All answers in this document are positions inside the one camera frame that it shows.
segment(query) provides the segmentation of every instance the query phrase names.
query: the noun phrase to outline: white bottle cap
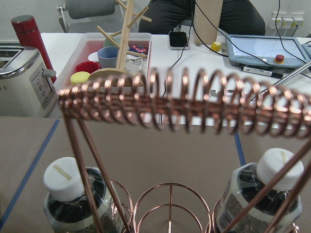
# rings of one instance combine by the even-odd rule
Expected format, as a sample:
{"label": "white bottle cap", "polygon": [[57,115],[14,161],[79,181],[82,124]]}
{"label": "white bottle cap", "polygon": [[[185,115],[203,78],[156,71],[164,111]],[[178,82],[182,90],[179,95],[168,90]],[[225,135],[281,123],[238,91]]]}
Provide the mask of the white bottle cap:
{"label": "white bottle cap", "polygon": [[75,158],[64,157],[51,163],[43,175],[43,183],[58,201],[74,200],[84,192]]}
{"label": "white bottle cap", "polygon": [[[272,148],[267,150],[257,165],[257,174],[260,180],[267,184],[294,156],[288,150]],[[303,173],[303,164],[298,161],[286,175],[273,187],[274,190],[291,190]]]}

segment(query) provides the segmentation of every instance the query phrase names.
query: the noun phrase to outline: marker pen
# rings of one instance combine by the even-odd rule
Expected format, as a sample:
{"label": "marker pen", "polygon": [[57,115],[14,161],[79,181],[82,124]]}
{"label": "marker pen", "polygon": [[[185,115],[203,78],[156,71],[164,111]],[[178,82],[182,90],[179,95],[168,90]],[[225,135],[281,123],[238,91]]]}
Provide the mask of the marker pen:
{"label": "marker pen", "polygon": [[278,78],[278,79],[283,78],[283,74],[281,74],[281,73],[275,73],[275,72],[271,72],[271,71],[267,71],[267,70],[263,70],[263,69],[256,69],[256,68],[251,68],[251,67],[241,67],[241,70],[245,71],[245,72],[253,73],[253,74],[261,74],[264,76],[274,77],[274,78]]}

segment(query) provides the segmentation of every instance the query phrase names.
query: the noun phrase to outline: toaster knob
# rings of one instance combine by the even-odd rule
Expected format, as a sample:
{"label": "toaster knob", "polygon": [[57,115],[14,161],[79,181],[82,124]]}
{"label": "toaster knob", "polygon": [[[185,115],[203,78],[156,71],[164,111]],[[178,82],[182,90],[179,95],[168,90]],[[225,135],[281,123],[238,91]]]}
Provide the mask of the toaster knob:
{"label": "toaster knob", "polygon": [[56,71],[53,69],[46,69],[43,71],[42,75],[45,78],[53,78],[56,75]]}

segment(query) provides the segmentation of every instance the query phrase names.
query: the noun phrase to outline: red thermos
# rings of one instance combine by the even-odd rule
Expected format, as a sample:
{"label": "red thermos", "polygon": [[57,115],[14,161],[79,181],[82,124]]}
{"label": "red thermos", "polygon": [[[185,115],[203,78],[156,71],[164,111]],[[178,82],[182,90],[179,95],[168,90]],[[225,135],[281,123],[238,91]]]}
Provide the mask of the red thermos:
{"label": "red thermos", "polygon": [[[37,48],[41,53],[46,68],[53,69],[37,23],[35,22],[35,18],[29,15],[17,16],[11,20],[11,23],[16,32],[20,45]],[[56,77],[51,78],[51,80],[54,83],[56,81]]]}

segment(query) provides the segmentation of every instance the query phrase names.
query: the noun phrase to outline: black pants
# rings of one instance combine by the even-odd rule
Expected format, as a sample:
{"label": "black pants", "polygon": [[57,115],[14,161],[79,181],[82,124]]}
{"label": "black pants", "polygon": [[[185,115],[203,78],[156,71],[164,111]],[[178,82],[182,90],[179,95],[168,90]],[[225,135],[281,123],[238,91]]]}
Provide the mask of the black pants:
{"label": "black pants", "polygon": [[[144,16],[152,22],[140,20],[139,32],[168,34],[191,16],[195,5],[194,0],[152,0],[148,7]],[[265,35],[265,23],[249,0],[224,0],[219,28],[228,34]]]}

